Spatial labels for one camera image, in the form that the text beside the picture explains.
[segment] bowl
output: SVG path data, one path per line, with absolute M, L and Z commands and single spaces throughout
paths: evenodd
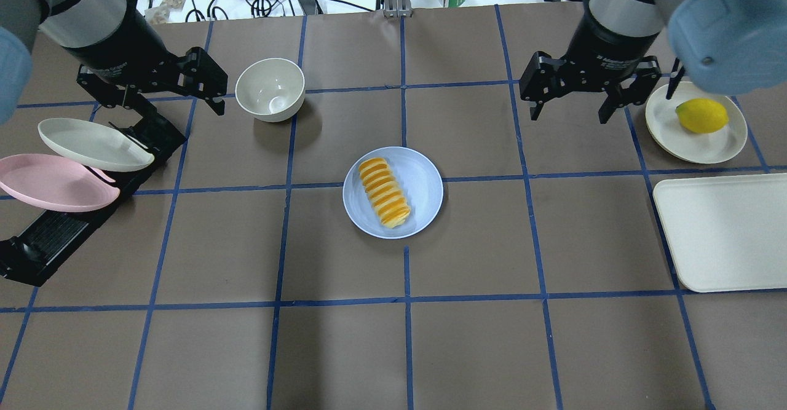
M 303 71 L 284 58 L 267 58 L 248 66 L 235 83 L 238 104 L 261 121 L 289 119 L 301 108 L 304 97 Z

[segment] yellow lemon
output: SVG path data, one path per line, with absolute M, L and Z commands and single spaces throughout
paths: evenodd
M 675 108 L 681 126 L 694 133 L 713 133 L 730 122 L 727 109 L 718 101 L 694 98 Z

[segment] brown table surface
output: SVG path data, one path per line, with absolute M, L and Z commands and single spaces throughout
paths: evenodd
M 2 409 L 784 408 L 787 293 L 684 289 L 651 192 L 787 169 L 787 85 L 739 97 L 749 141 L 714 166 L 660 149 L 644 106 L 601 126 L 601 95 L 531 122 L 516 80 L 581 15 L 157 26 L 172 52 L 204 45 L 232 88 L 256 60 L 297 61 L 306 104 L 265 124 L 233 98 L 218 117 L 158 95 L 188 143 L 43 287 L 0 282 Z M 652 51 L 672 64 L 664 35 Z M 46 118 L 138 119 L 96 111 L 48 39 L 34 63 L 0 156 L 52 153 Z M 441 212 L 408 239 L 366 235 L 342 205 L 349 167 L 383 146 L 443 176 Z M 39 212 L 0 197 L 0 239 Z

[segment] bread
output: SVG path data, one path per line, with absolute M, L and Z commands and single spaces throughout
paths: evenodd
M 390 229 L 410 216 L 410 206 L 385 158 L 370 158 L 358 166 L 360 181 L 380 223 Z

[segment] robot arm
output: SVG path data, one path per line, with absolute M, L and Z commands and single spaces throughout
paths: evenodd
M 170 53 L 135 8 L 136 0 L 0 0 L 0 122 L 8 119 L 31 71 L 40 27 L 84 65 L 78 83 L 106 107 L 136 108 L 138 94 L 168 90 L 204 99 L 221 115 L 227 74 L 202 48 Z
M 520 79 L 520 97 L 531 104 L 531 119 L 546 101 L 573 91 L 607 93 L 599 110 L 602 124 L 617 108 L 643 104 L 661 76 L 657 59 L 643 55 L 664 22 L 686 72 L 710 93 L 748 93 L 787 80 L 782 41 L 787 0 L 584 2 L 585 15 L 566 54 L 553 59 L 535 52 Z

